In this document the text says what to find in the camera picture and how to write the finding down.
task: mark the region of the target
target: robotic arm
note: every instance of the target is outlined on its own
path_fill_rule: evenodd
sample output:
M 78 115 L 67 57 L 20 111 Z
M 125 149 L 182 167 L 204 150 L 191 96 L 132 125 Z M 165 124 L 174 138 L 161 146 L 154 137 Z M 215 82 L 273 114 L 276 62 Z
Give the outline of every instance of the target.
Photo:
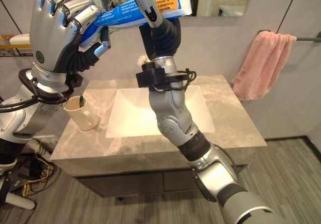
M 149 88 L 158 128 L 185 156 L 203 196 L 218 202 L 226 224 L 285 223 L 238 184 L 226 156 L 193 122 L 185 105 L 185 90 L 196 73 L 177 71 L 173 58 L 181 42 L 179 20 L 164 19 L 154 0 L 135 1 L 148 21 L 140 32 L 151 59 L 136 75 L 138 86 Z M 91 0 L 36 0 L 30 32 L 36 60 L 32 69 L 19 73 L 23 84 L 19 93 L 0 104 L 0 203 L 23 202 L 8 193 L 6 171 L 15 165 L 25 143 L 79 85 L 77 72 L 93 66 L 110 48 L 108 29 L 102 29 L 101 43 L 86 52 L 78 50 L 82 34 L 102 12 Z M 30 202 L 20 206 L 33 208 Z
M 101 43 L 79 51 L 82 35 L 102 13 L 92 0 L 35 0 L 30 31 L 35 61 L 31 69 L 19 72 L 20 91 L 0 104 L 0 204 L 35 206 L 8 193 L 7 172 L 25 144 L 80 86 L 77 73 L 93 66 L 110 48 L 108 28 L 103 28 Z
M 150 106 L 160 132 L 185 156 L 203 196 L 217 201 L 226 224 L 283 224 L 261 199 L 237 183 L 226 156 L 210 144 L 185 105 L 185 90 L 196 74 L 177 71 L 173 59 L 181 41 L 178 20 L 162 17 L 153 0 L 135 0 L 148 25 L 140 27 L 150 63 L 136 75 L 139 87 L 149 87 Z

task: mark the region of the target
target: towel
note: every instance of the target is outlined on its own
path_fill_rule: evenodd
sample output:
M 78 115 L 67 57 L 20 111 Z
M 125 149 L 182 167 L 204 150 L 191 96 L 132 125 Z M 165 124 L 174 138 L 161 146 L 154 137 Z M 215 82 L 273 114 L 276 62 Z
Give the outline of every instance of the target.
M 296 37 L 260 32 L 254 39 L 241 70 L 232 80 L 240 100 L 263 98 L 274 86 Z

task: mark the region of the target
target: cup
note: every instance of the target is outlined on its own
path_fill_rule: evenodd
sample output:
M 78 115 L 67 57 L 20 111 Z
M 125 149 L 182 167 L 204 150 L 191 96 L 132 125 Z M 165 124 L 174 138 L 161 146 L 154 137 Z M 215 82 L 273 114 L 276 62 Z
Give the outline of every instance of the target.
M 83 98 L 83 106 L 80 106 L 80 96 L 71 97 L 64 106 L 64 110 L 81 130 L 91 130 L 99 122 L 98 116 L 94 114 L 87 99 Z

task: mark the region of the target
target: white sink basin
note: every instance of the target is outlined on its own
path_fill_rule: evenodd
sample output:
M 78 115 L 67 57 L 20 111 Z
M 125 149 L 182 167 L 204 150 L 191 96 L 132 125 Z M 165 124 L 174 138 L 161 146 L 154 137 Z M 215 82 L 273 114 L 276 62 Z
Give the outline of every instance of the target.
M 186 106 L 193 121 L 203 133 L 215 128 L 205 104 L 201 88 L 189 86 L 185 92 Z M 119 89 L 107 126 L 106 138 L 161 135 L 156 114 L 148 100 L 148 88 Z

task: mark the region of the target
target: toothpaste tube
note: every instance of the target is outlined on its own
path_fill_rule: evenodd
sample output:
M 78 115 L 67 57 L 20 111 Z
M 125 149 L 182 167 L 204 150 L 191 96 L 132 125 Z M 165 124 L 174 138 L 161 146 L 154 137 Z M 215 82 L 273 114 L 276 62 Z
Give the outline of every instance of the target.
M 154 0 L 160 13 L 166 19 L 175 19 L 192 13 L 190 0 Z M 147 20 L 140 12 L 135 0 L 129 0 L 109 12 L 104 13 L 88 27 L 82 42 L 100 31 L 102 26 L 130 28 L 145 24 Z

